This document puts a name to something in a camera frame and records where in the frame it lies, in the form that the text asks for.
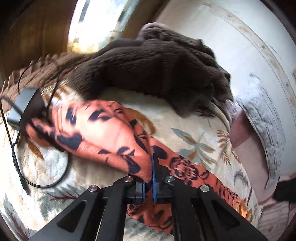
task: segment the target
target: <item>black object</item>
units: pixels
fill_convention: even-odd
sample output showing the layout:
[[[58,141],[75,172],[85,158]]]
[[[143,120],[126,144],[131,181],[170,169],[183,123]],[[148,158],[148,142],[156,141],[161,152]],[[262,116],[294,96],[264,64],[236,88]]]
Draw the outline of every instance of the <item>black object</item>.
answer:
[[[50,96],[49,102],[47,104],[46,107],[46,116],[45,119],[51,123],[51,121],[49,120],[49,107],[50,107],[50,103],[53,99],[53,96],[57,90],[58,84],[59,84],[59,75],[61,73],[61,69],[60,66],[54,61],[54,63],[56,64],[56,68],[57,68],[57,80],[53,89],[53,92]],[[13,103],[13,101],[11,101],[11,99],[9,99],[6,96],[0,96],[0,111],[1,111],[1,115],[3,118],[3,122],[5,125],[5,129],[8,135],[8,139],[9,139],[9,143],[11,146],[11,150],[12,150],[12,160],[13,160],[13,164],[15,166],[15,169],[19,175],[20,178],[20,182],[22,184],[22,187],[24,189],[24,191],[27,193],[27,195],[29,194],[29,189],[27,187],[27,184],[36,187],[36,188],[51,188],[56,186],[66,175],[67,170],[69,168],[69,163],[71,160],[71,154],[68,153],[68,163],[66,165],[65,171],[62,174],[62,176],[55,181],[52,184],[49,185],[37,185],[34,184],[32,182],[30,182],[29,180],[27,180],[21,173],[18,162],[17,162],[17,158],[14,152],[14,148],[16,143],[18,142],[18,139],[20,137],[20,132],[23,135],[26,135],[26,130],[25,130],[25,126],[27,124],[31,125],[33,127],[33,129],[36,131],[36,133],[41,136],[43,139],[45,139],[48,143],[50,143],[52,146],[54,146],[56,149],[58,149],[59,151],[65,151],[64,148],[62,148],[61,146],[59,146],[49,135],[43,133],[41,130],[39,130],[36,126],[34,126],[33,122],[32,122],[32,118],[35,117],[39,117],[39,118],[43,118],[42,116],[42,111],[44,110],[44,101],[42,99],[41,96],[41,92],[39,89],[36,88],[24,88],[22,90],[22,92],[20,92],[20,81],[22,79],[22,76],[24,75],[25,71],[27,69],[29,69],[31,65],[29,65],[21,74],[18,83],[17,83],[17,91],[19,93],[19,96],[17,97],[15,103]],[[2,100],[7,101],[10,105],[11,105],[11,110],[8,114],[7,117],[7,122],[10,124],[10,126],[15,130],[13,138],[11,140],[10,134],[9,134],[9,130],[7,127],[7,123],[5,120],[5,116],[4,116],[4,112],[3,112],[3,108],[2,108]]]
[[[169,176],[156,154],[152,156],[152,168],[157,203],[170,203],[172,207],[176,241],[267,241],[211,187],[190,187]],[[122,240],[127,204],[144,203],[142,186],[143,182],[134,176],[102,189],[91,185],[29,241]]]
[[[213,97],[233,100],[230,74],[200,39],[163,27],[146,28],[141,37],[143,43],[119,39],[99,50],[69,75],[71,87],[86,100],[107,87],[157,96],[181,117],[207,107]]]
[[[296,203],[296,178],[289,181],[279,182],[273,194],[277,201],[289,201]]]
[[[44,101],[39,89],[25,88],[15,100],[15,105],[18,106],[22,115],[12,108],[7,116],[7,123],[15,130],[25,134],[26,118],[35,118],[41,115],[44,109]]]

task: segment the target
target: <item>navy leaf print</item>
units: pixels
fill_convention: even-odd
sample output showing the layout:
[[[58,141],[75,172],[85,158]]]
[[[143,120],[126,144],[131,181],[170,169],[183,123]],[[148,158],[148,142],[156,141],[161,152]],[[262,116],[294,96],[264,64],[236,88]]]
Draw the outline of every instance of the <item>navy leaf print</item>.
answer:
[[[101,119],[103,121],[107,121],[107,120],[111,119],[111,117],[109,117],[109,116],[102,116],[102,117],[99,117],[98,119]]]
[[[95,120],[97,120],[98,117],[99,117],[99,115],[100,115],[101,113],[103,113],[103,112],[105,112],[104,109],[100,109],[100,110],[96,110],[96,111],[94,111],[94,112],[91,114],[91,116],[89,117],[89,121],[95,121]]]
[[[123,112],[120,108],[115,109],[114,112],[117,114],[123,114]]]
[[[133,155],[135,155],[135,150],[132,150],[132,151],[128,154],[128,156],[133,156]]]
[[[138,122],[137,122],[136,119],[133,119],[133,120],[130,121],[130,125],[131,125],[132,128],[134,128],[137,123]]]
[[[42,134],[45,134],[44,131],[43,131],[42,126],[37,125],[37,126],[36,126],[36,129],[39,130]],[[37,133],[37,137],[38,137],[39,139],[44,139],[43,136],[42,136],[42,134],[40,134],[39,132],[36,132],[36,133]]]
[[[76,124],[76,116],[73,115],[73,108],[69,107],[66,114],[66,120],[70,120],[72,125]]]
[[[112,104],[115,104],[115,103],[122,105],[122,104],[121,104],[121,103],[119,103],[118,101],[113,101],[113,103],[112,103]]]
[[[168,158],[168,154],[165,152],[165,150],[163,150],[159,146],[152,146],[152,148],[153,148],[153,151],[158,155],[160,159],[165,160]]]
[[[116,152],[117,155],[122,155],[122,153],[124,153],[126,150],[129,150],[129,147],[123,146],[121,148],[118,149],[118,151]]]
[[[98,152],[98,154],[108,154],[108,153],[110,153],[110,152],[105,149],[102,149]]]
[[[141,215],[141,216],[138,218],[138,221],[141,222],[141,223],[144,223],[144,216]]]
[[[147,153],[147,154],[149,154],[149,152],[148,152],[148,150],[147,150],[147,148],[146,148],[146,146],[144,145],[144,143],[134,134],[133,135],[134,137],[135,137],[135,140],[136,140],[136,142],[137,142],[137,144]]]
[[[57,141],[72,150],[77,150],[82,142],[82,136],[80,133],[75,133],[72,137],[57,136]]]
[[[51,131],[49,136],[50,136],[52,139],[54,139],[55,131]]]
[[[128,173],[136,174],[141,170],[140,166],[131,157],[125,156],[125,160],[128,164]]]
[[[203,179],[203,180],[207,180],[207,178],[210,176],[210,172],[206,169],[204,173],[202,173],[200,175],[200,177]]]

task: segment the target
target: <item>black metal arm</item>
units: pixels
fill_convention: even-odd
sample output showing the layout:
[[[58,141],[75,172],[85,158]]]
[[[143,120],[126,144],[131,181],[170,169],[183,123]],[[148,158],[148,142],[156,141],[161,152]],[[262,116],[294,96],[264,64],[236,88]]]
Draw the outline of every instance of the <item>black metal arm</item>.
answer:
[[[267,241],[253,225],[209,186],[193,188],[169,175],[152,156],[152,193],[156,203],[170,203],[176,241]],[[30,241],[119,241],[127,204],[143,204],[145,185],[126,176],[112,186],[91,185]]]

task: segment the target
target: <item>black cable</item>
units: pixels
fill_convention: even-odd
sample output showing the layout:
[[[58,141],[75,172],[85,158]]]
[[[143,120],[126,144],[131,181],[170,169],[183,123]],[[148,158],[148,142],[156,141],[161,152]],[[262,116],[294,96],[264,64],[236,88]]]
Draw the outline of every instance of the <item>black cable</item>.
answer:
[[[15,155],[15,152],[14,152],[14,146],[15,146],[15,144],[13,144],[12,141],[11,141],[11,137],[10,137],[10,134],[9,134],[8,126],[7,126],[7,123],[6,123],[6,120],[5,120],[5,116],[4,116],[4,112],[3,112],[2,99],[6,100],[6,101],[11,105],[11,107],[15,109],[15,111],[16,111],[18,114],[22,115],[22,112],[21,112],[21,110],[20,110],[20,109],[19,109],[19,108],[18,108],[18,107],[17,107],[17,106],[16,106],[16,105],[15,105],[15,104],[14,104],[14,103],[8,98],[8,97],[6,97],[6,96],[1,96],[1,97],[0,97],[0,111],[1,111],[1,115],[2,115],[2,118],[3,118],[4,125],[5,125],[5,129],[6,129],[6,132],[7,132],[7,135],[8,135],[8,140],[9,140],[9,143],[10,143],[10,146],[11,146],[11,150],[12,150],[13,164],[14,164],[14,166],[15,166],[15,169],[16,169],[18,175],[19,175],[20,178],[21,178],[22,180],[24,180],[27,184],[29,184],[29,185],[31,185],[31,186],[33,186],[33,187],[36,187],[36,188],[51,188],[51,187],[54,187],[54,186],[57,185],[57,184],[63,179],[63,177],[66,175],[67,170],[68,170],[68,167],[69,167],[70,159],[71,159],[71,154],[68,153],[68,163],[67,163],[67,166],[66,166],[66,169],[65,169],[64,173],[63,173],[62,176],[61,176],[56,182],[54,182],[53,184],[49,184],[49,185],[38,185],[38,184],[34,184],[34,183],[30,182],[29,180],[27,180],[27,179],[22,175],[22,173],[20,172],[20,169],[19,169],[19,167],[18,167],[17,158],[16,158],[16,155]],[[49,143],[53,144],[53,140],[52,140],[48,135],[45,135],[45,134],[42,133],[39,129],[37,129],[37,128],[34,126],[32,120],[27,119],[25,116],[22,116],[22,118],[24,118],[24,120],[25,120],[30,126],[32,126],[32,127],[34,128],[34,130],[35,130],[39,135],[41,135],[46,141],[48,141]]]
[[[49,107],[50,107],[50,104],[51,104],[51,101],[54,97],[54,94],[57,90],[57,87],[58,87],[58,84],[59,84],[59,76],[60,76],[60,70],[59,70],[59,65],[54,61],[55,65],[56,65],[56,68],[57,68],[57,73],[58,73],[58,76],[57,76],[57,81],[55,83],[55,86],[54,86],[54,89],[53,89],[53,92],[50,96],[50,99],[49,99],[49,102],[47,104],[47,107],[46,107],[46,119],[47,121],[49,121]],[[18,83],[17,83],[17,91],[18,91],[18,94],[20,94],[20,81],[24,75],[24,73],[32,66],[33,64],[29,65],[24,71],[23,73],[21,74],[19,80],[18,80]],[[68,162],[67,162],[67,166],[66,166],[66,169],[64,171],[64,173],[62,174],[62,176],[56,181],[54,182],[53,184],[50,184],[50,185],[37,185],[37,184],[34,184],[32,182],[30,182],[29,180],[27,180],[20,172],[20,168],[18,166],[18,162],[17,162],[17,158],[16,158],[16,155],[15,155],[15,152],[14,152],[14,147],[18,141],[18,138],[19,138],[19,133],[17,133],[17,137],[16,137],[16,141],[13,143],[11,141],[11,137],[10,137],[10,134],[9,134],[9,131],[8,131],[8,127],[7,127],[7,123],[6,123],[6,120],[5,120],[5,116],[4,116],[4,112],[3,112],[3,107],[2,107],[2,99],[6,100],[12,108],[15,109],[15,111],[22,116],[22,118],[30,125],[33,127],[33,129],[39,134],[41,135],[47,142],[49,142],[51,145],[53,145],[56,149],[60,150],[60,151],[64,151],[64,149],[62,147],[60,147],[56,142],[54,142],[48,135],[42,133],[39,129],[37,129],[32,120],[31,119],[27,119],[25,116],[22,115],[22,111],[6,96],[1,96],[0,97],[0,111],[1,111],[1,115],[2,115],[2,118],[3,118],[3,122],[4,122],[4,125],[5,125],[5,128],[6,128],[6,132],[7,132],[7,135],[8,135],[8,139],[9,139],[9,143],[10,143],[10,146],[11,146],[11,149],[12,149],[12,159],[13,159],[13,164],[15,166],[15,169],[20,177],[20,181],[21,181],[21,184],[23,186],[23,189],[26,191],[26,193],[28,194],[27,192],[27,189],[26,189],[26,185],[24,183],[24,181],[26,183],[28,183],[29,185],[33,186],[33,187],[36,187],[36,188],[51,188],[55,185],[57,185],[62,179],[63,177],[65,176],[67,170],[68,170],[68,167],[69,167],[69,163],[70,163],[70,160],[71,160],[71,153],[68,152]]]

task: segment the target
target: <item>brown fur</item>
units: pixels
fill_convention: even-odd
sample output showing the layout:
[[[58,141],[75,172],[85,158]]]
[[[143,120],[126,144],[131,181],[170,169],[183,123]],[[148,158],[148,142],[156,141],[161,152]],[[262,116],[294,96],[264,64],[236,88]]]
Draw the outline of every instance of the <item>brown fur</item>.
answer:
[[[180,116],[207,106],[213,97],[233,100],[230,74],[200,39],[165,28],[141,34],[145,40],[140,46],[129,40],[131,46],[115,47],[77,67],[69,76],[71,86],[86,99],[98,98],[111,86],[155,95]]]

